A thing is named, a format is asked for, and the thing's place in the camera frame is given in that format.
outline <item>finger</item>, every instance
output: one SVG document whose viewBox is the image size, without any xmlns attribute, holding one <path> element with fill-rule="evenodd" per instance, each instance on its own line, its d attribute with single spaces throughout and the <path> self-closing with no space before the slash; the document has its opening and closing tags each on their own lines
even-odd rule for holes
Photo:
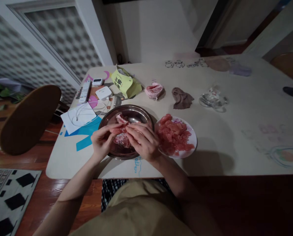
<svg viewBox="0 0 293 236">
<path fill-rule="evenodd" d="M 154 131 L 152 130 L 152 128 L 148 124 L 144 124 L 144 123 L 132 123 L 132 124 L 130 124 L 130 126 L 133 126 L 133 127 L 135 127 L 135 126 L 143 126 L 143 127 L 146 127 L 150 131 L 150 133 L 155 136 Z"/>
<path fill-rule="evenodd" d="M 152 134 L 146 126 L 132 124 L 130 127 L 140 131 L 149 140 L 150 143 L 154 143 L 154 140 L 156 140 L 155 135 Z"/>
<path fill-rule="evenodd" d="M 129 139 L 129 142 L 131 143 L 131 145 L 137 151 L 140 148 L 140 144 L 134 139 L 134 137 L 131 134 L 127 133 L 127 137 Z"/>
<path fill-rule="evenodd" d="M 127 132 L 131 134 L 139 143 L 142 145 L 149 145 L 150 142 L 146 139 L 145 136 L 140 134 L 139 132 L 135 131 L 133 128 L 126 126 Z"/>
<path fill-rule="evenodd" d="M 112 125 L 106 125 L 102 128 L 100 128 L 99 130 L 95 131 L 92 136 L 95 136 L 95 137 L 102 137 L 104 136 L 108 131 L 110 131 L 111 129 L 114 129 L 114 128 L 118 128 L 122 126 L 122 124 L 112 124 Z"/>
<path fill-rule="evenodd" d="M 117 136 L 117 134 L 113 134 L 113 133 L 111 133 L 111 134 L 109 135 L 107 141 L 105 142 L 105 144 L 106 144 L 107 146 L 110 146 L 110 145 L 113 143 L 114 138 L 115 138 L 116 136 Z"/>
</svg>

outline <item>small white device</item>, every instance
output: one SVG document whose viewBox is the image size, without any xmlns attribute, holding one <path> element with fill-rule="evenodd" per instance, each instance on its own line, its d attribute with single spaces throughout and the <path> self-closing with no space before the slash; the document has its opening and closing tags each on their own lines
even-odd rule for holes
<svg viewBox="0 0 293 236">
<path fill-rule="evenodd" d="M 100 99 L 102 101 L 106 100 L 107 98 L 109 98 L 113 95 L 113 92 L 107 86 L 97 90 L 95 93 L 96 93 L 98 99 Z"/>
<path fill-rule="evenodd" d="M 91 83 L 92 83 L 92 81 L 90 81 L 90 80 L 84 81 L 83 88 L 81 90 L 79 103 L 85 103 L 87 101 L 87 97 L 88 97 L 88 93 L 90 91 Z"/>
<path fill-rule="evenodd" d="M 92 86 L 101 86 L 103 82 L 104 80 L 102 78 L 93 79 Z"/>
</svg>

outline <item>hand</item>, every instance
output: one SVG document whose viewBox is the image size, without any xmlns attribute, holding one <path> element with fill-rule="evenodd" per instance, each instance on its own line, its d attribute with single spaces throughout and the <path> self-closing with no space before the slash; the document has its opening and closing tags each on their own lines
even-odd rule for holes
<svg viewBox="0 0 293 236">
<path fill-rule="evenodd" d="M 104 157 L 109 153 L 112 142 L 117 134 L 110 133 L 111 129 L 118 128 L 122 124 L 106 125 L 99 130 L 93 132 L 91 141 L 94 149 L 92 158 L 101 162 Z"/>
<path fill-rule="evenodd" d="M 131 145 L 143 159 L 153 162 L 161 155 L 158 150 L 159 139 L 147 124 L 130 124 L 126 129 Z"/>
</svg>

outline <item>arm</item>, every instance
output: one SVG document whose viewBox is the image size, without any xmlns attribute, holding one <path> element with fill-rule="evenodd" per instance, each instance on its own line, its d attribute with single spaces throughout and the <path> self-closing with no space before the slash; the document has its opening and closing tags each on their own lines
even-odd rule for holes
<svg viewBox="0 0 293 236">
<path fill-rule="evenodd" d="M 186 173 L 174 161 L 158 151 L 159 140 L 152 129 L 145 124 L 131 124 L 126 129 L 135 150 L 166 179 L 180 202 L 185 224 L 196 235 L 222 235 L 202 196 Z"/>
<path fill-rule="evenodd" d="M 109 130 L 119 126 L 121 124 L 104 126 L 92 134 L 91 140 L 95 153 L 62 190 L 49 215 L 36 230 L 34 236 L 66 236 L 69 234 L 97 166 L 108 154 L 116 136 L 116 134 L 109 134 Z"/>
</svg>

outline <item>table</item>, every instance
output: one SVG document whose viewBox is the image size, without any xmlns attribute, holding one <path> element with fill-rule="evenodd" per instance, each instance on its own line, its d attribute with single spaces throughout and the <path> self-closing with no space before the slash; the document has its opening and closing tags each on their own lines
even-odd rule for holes
<svg viewBox="0 0 293 236">
<path fill-rule="evenodd" d="M 252 75 L 243 77 L 219 72 L 205 63 L 196 66 L 194 61 L 184 61 L 184 67 L 173 62 L 173 68 L 165 62 L 122 65 L 143 87 L 156 80 L 165 87 L 166 94 L 160 101 L 149 99 L 143 91 L 123 101 L 117 95 L 111 102 L 112 107 L 120 103 L 135 104 L 157 120 L 167 113 L 186 120 L 196 132 L 198 146 L 191 156 L 175 161 L 189 176 L 293 174 L 293 97 L 282 91 L 284 86 L 293 87 L 293 80 L 263 59 L 246 54 L 228 57 L 224 56 L 228 61 L 236 60 L 251 67 Z M 108 74 L 115 70 L 115 66 L 91 68 L 84 80 L 107 78 L 105 85 L 110 86 L 112 81 Z M 224 113 L 199 104 L 199 96 L 213 82 L 222 86 L 229 100 Z M 175 101 L 171 91 L 174 87 L 194 97 L 190 108 L 173 109 Z M 119 93 L 115 85 L 110 89 L 114 94 Z M 76 98 L 71 107 L 77 105 Z M 99 121 L 96 122 L 94 126 L 98 127 Z M 88 131 L 67 136 L 63 126 L 47 165 L 47 176 L 72 178 L 93 153 L 88 139 Z M 106 157 L 96 177 L 154 178 L 162 175 L 140 157 L 128 161 Z"/>
</svg>

